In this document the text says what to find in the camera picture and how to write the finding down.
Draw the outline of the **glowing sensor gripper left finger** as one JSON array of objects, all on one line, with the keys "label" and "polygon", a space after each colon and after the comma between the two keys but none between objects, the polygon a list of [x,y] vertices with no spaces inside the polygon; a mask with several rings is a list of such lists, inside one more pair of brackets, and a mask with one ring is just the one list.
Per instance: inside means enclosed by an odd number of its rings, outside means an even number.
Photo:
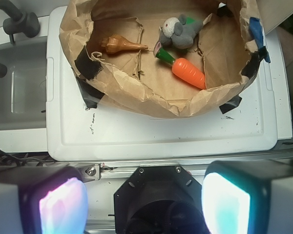
[{"label": "glowing sensor gripper left finger", "polygon": [[78,169],[0,166],[0,234],[82,234],[87,216]]}]

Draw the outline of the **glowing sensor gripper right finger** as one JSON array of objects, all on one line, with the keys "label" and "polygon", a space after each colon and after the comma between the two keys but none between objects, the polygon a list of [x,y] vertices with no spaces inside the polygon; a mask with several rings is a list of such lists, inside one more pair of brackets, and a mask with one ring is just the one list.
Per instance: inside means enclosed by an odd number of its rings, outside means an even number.
[{"label": "glowing sensor gripper right finger", "polygon": [[212,234],[293,234],[293,159],[214,161],[201,203]]}]

